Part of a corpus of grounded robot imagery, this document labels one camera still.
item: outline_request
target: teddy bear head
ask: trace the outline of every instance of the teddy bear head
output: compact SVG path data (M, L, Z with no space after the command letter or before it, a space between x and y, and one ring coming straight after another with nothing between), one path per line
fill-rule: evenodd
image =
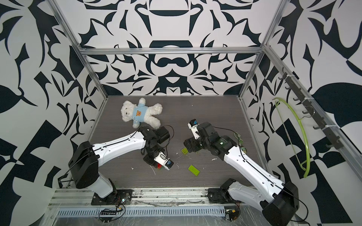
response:
M133 118L133 110L135 107L136 107L136 105L131 103L130 101L125 101L123 103L123 106L121 109L123 121L128 122Z

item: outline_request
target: blue shirt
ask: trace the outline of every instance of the blue shirt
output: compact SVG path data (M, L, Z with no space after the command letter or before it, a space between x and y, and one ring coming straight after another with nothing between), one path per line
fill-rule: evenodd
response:
M148 107L142 104L140 105L135 107L135 109L133 110L133 120L142 123Z

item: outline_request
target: hook rack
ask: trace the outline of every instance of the hook rack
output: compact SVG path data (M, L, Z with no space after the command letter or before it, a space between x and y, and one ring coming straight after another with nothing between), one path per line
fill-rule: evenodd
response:
M282 78L278 78L280 80L285 80L285 82L289 85L287 90L292 90L296 95L296 98L293 98L294 101L300 101L301 104L306 108L307 111L303 111L303 114L310 114L311 116L304 116L304 118L313 118L317 123L317 127L313 126L313 129L322 129L323 133L326 135L328 140L331 142L331 145L327 147L335 147L335 149L340 149L343 147L343 144L340 142L340 136L337 136L330 127L326 127L327 123L325 122L324 117L322 117L318 111L316 111L316 107L313 106L315 101L310 101L313 99L311 97L307 97L300 86L293 81L292 76L288 76L286 72L284 72Z

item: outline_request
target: ventilation grille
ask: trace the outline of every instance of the ventilation grille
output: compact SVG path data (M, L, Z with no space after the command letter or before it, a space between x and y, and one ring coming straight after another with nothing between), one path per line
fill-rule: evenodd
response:
M58 217L98 217L99 208L61 208ZM123 217L224 216L223 206L126 207Z

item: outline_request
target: white crumb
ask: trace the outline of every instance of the white crumb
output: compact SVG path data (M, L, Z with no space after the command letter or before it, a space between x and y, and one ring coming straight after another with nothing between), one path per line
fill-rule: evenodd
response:
M151 169L152 169L153 173L156 175L156 173L155 173L155 171L153 170L153 168L152 168L152 166L151 166L151 165L150 165L150 167L151 167Z

